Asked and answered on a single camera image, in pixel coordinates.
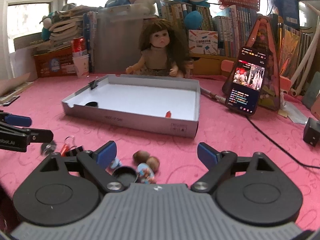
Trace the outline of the clear suction cup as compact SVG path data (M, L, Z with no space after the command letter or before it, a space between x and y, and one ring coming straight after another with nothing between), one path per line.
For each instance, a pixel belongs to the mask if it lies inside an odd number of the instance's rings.
M45 142L41 145L40 153L41 155L48 155L55 152L57 144L54 140L51 142Z

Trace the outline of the blue bear hair clip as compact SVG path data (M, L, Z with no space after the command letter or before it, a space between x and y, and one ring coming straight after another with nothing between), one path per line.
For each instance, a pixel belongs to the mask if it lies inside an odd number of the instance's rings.
M117 169L117 168L119 168L119 167L122 167L122 163L121 163L121 161L120 161L118 158L115 158L115 159L111 162L111 164L109 165L109 169L111 169L111 170L115 170L115 169Z

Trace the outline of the large black binder clip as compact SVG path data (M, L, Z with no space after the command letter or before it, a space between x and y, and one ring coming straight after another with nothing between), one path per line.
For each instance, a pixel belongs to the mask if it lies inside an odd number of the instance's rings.
M67 150L65 152L65 156L67 157L74 157L84 150L83 146L76 145L75 136L73 135L70 135L65 139L65 145L67 146Z

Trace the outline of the short red crayon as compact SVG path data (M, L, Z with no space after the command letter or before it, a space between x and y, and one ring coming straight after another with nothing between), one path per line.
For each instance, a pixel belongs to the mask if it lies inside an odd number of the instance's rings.
M64 144L60 150L60 154L62 157L65 157L70 150L70 146L68 144Z

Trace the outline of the large black cap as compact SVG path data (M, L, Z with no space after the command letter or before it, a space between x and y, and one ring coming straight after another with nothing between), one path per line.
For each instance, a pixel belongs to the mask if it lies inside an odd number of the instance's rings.
M131 183L136 183L138 180L137 172L129 166L121 166L116 168L112 173L124 187L129 187Z

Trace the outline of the brown chestnut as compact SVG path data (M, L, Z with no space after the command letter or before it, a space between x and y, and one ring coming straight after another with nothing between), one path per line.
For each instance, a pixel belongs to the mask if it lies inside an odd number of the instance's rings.
M133 154L132 158L137 164L145 163L150 158L150 153L143 150L138 150Z
M160 166L160 161L158 158L156 158L154 156L150 156L147 159L146 164L152 169L153 173L158 172L159 166Z

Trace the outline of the small black cap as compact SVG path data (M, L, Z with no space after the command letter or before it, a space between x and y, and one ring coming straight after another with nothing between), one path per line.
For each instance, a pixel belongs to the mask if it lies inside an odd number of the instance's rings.
M85 106L98 107L98 103L96 101L91 101L91 102L86 103Z

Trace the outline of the long red crayon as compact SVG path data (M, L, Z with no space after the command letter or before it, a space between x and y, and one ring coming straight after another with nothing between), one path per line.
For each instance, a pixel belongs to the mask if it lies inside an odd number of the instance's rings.
M167 113L165 114L166 118L171 118L171 111L167 111Z

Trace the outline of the pink towel mat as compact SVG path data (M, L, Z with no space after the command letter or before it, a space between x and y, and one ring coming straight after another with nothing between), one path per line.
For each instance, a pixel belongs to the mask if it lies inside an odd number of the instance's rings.
M86 83L85 79L74 76L38 79L5 111L30 117L35 128L51 130L58 148L70 135L75 136L76 145L87 150L95 150L113 140L117 145L117 156L124 165L132 164L132 155L136 151L147 151L161 162L157 174L160 184L190 185L205 173L206 168L196 153L200 142L240 156L263 152L303 194L298 225L302 229L319 228L319 147L303 141L303 125L261 107L246 119L205 96L201 97L199 127L193 139L66 116L61 101Z

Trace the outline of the small black binder clip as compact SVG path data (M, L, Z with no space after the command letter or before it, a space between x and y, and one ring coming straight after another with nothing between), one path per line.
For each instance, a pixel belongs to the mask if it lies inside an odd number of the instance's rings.
M95 89L98 86L98 84L99 84L98 79L95 79L95 80L88 83L90 90Z

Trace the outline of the black smartphone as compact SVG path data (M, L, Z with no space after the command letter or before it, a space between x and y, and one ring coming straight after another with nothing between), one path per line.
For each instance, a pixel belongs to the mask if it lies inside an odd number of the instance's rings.
M267 54L244 46L227 82L225 105L232 111L252 116L258 105L266 74Z

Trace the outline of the white paper cup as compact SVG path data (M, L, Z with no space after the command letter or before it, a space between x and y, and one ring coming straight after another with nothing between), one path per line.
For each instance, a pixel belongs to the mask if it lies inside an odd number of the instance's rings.
M73 62L78 78L87 77L89 75L89 55L74 57Z

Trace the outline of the black power adapter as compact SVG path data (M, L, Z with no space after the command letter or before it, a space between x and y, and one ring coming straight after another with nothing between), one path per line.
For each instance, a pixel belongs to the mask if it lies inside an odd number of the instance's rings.
M308 118L303 131L303 141L315 147L320 138L320 123L318 120Z

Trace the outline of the red soda can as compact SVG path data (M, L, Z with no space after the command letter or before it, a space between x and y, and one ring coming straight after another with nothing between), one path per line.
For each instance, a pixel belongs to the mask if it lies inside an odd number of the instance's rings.
M86 40L84 37L77 37L71 40L73 57L81 57L88 54Z

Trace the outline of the brown haired doll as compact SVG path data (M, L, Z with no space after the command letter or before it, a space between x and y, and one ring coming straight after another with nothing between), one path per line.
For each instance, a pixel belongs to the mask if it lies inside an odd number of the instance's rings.
M153 19L139 37L140 59L126 68L126 74L184 78L189 60L188 42L165 19Z

